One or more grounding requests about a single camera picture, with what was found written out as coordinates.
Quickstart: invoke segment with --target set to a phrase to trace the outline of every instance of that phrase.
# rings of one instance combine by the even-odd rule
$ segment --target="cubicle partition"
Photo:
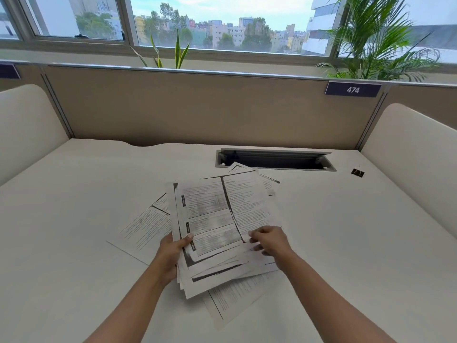
[[[376,97],[325,95],[327,79],[88,65],[16,64],[42,87],[68,135],[133,145],[233,144],[361,149],[402,103],[457,128],[457,86],[380,82]]]

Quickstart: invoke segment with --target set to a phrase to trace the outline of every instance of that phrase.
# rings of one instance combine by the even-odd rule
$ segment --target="stack of papers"
[[[218,177],[167,183],[166,194],[107,241],[149,265],[170,231],[175,241],[192,233],[177,281],[187,299],[204,293],[220,328],[281,276],[272,257],[253,251],[248,236],[260,226],[281,226],[274,202],[279,184],[238,163]]]

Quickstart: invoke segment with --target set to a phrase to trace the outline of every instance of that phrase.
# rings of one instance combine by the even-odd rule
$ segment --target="white divider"
[[[0,92],[0,185],[66,141],[43,89],[25,85]]]
[[[457,237],[456,130],[394,103],[362,154]]]

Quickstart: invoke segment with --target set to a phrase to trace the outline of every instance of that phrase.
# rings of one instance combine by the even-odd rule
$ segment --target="desk surface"
[[[220,146],[71,139],[0,187],[0,341],[81,342],[145,265],[105,242],[176,178],[222,173]],[[358,151],[337,172],[263,170],[292,247],[401,343],[457,333],[457,241]],[[351,174],[354,167],[363,178]],[[286,279],[220,332],[173,282],[144,342],[320,342]]]

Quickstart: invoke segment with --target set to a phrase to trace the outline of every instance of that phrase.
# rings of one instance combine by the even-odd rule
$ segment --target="person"
[[[254,249],[271,255],[287,276],[324,343],[395,343],[292,250],[280,227],[263,226],[249,236],[250,243],[260,242]],[[174,242],[171,234],[164,237],[151,265],[85,342],[140,343],[160,294],[176,277],[180,251],[192,238]]]

